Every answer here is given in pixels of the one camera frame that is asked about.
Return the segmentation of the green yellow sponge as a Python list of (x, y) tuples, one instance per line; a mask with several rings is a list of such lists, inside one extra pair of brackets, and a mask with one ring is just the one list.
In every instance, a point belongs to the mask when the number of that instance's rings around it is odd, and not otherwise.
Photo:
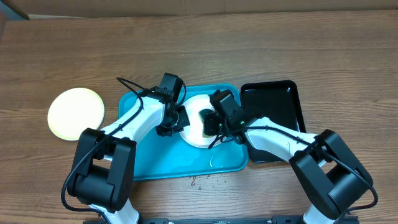
[(206, 138), (210, 138), (211, 136), (214, 136), (214, 127), (213, 127), (213, 115), (214, 111), (211, 109), (203, 109), (199, 112), (201, 121), (203, 123), (203, 135)]

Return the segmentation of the white plate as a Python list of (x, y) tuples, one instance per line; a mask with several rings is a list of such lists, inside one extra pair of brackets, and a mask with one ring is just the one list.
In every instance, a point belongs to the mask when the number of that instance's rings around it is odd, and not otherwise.
[(184, 141), (194, 147), (208, 148), (215, 140), (215, 135), (205, 135), (203, 132), (204, 119), (200, 116), (202, 110), (210, 110), (214, 112), (214, 108), (210, 103), (209, 95), (196, 95), (183, 103), (188, 114), (189, 126), (183, 128), (180, 132)]

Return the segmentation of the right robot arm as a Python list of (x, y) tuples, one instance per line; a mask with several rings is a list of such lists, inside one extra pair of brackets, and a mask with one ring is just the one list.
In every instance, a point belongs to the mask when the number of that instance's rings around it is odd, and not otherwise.
[(230, 113), (205, 109), (200, 118), (205, 134), (217, 141), (265, 150), (290, 164), (311, 202), (299, 223), (338, 223), (379, 201), (370, 173), (334, 131), (301, 133), (241, 108)]

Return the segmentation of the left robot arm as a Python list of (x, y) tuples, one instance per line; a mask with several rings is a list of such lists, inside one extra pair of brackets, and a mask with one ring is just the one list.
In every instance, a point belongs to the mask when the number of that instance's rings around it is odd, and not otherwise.
[(134, 178), (137, 145), (152, 130), (172, 136), (188, 126), (185, 107), (168, 96), (138, 97), (136, 104), (117, 121), (101, 130), (85, 129), (78, 140), (72, 170), (61, 193), (87, 204), (104, 223), (138, 223), (139, 213), (129, 194)]

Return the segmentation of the yellow plate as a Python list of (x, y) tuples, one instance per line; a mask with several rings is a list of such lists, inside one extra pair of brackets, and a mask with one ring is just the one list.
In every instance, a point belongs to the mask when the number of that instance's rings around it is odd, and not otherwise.
[(105, 115), (101, 97), (88, 88), (64, 91), (50, 105), (47, 122), (56, 137), (76, 141), (87, 128), (97, 129)]

